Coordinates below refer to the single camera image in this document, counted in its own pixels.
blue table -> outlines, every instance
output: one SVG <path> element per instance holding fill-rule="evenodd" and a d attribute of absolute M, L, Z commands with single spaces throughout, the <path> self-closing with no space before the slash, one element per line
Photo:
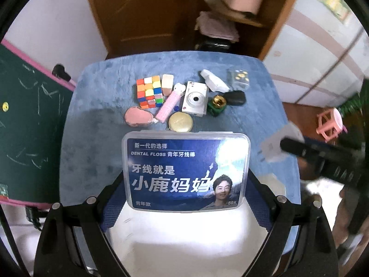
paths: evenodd
<path fill-rule="evenodd" d="M 172 51 L 125 56 L 91 64 L 83 71 L 69 107 L 60 159 L 60 199 L 63 205 L 97 196 L 122 170 L 121 140 L 132 128 L 125 111 L 137 106 L 135 81 L 173 74 L 175 83 L 204 82 L 198 71 L 208 69 L 226 81 L 227 70 L 246 70 L 250 88 L 244 106 L 227 107 L 217 118 L 194 117 L 193 132 L 232 131 L 251 141 L 250 169 L 256 176 L 274 173 L 286 186 L 287 198 L 300 203 L 300 178 L 295 157 L 280 163 L 260 162 L 259 144 L 287 123 L 272 79 L 256 58 L 200 51 Z M 166 124 L 148 129 L 164 130 Z M 290 233 L 285 251 L 293 247 L 297 229 Z"/>

shelf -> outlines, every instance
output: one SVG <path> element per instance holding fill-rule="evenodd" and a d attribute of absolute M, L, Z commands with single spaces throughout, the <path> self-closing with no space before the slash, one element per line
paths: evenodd
<path fill-rule="evenodd" d="M 226 4 L 223 3 L 222 0 L 204 0 L 205 3 L 210 7 L 210 9 L 216 13 L 219 13 L 221 16 L 226 19 L 234 22 L 238 22 L 241 24 L 247 24 L 255 27 L 264 27 L 264 25 L 258 22 L 256 19 L 247 19 L 245 15 L 241 11 L 235 11 Z"/>

pink stool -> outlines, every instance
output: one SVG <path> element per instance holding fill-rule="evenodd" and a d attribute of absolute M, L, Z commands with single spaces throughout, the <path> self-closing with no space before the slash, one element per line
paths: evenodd
<path fill-rule="evenodd" d="M 325 138 L 325 142 L 338 137 L 344 129 L 342 117 L 337 108 L 331 108 L 318 115 L 317 134 L 321 134 Z"/>

blue packaging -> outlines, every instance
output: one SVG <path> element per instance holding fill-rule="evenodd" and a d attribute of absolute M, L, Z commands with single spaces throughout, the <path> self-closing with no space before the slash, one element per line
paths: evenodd
<path fill-rule="evenodd" d="M 161 212 L 236 208 L 249 155 L 250 140 L 240 133 L 129 132 L 122 140 L 127 202 Z"/>

pink eraser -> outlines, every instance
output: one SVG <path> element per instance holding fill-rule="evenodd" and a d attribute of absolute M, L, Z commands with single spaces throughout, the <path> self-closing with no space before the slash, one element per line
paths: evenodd
<path fill-rule="evenodd" d="M 142 110 L 136 106 L 129 108 L 124 115 L 126 123 L 131 127 L 156 123 L 152 113 Z"/>

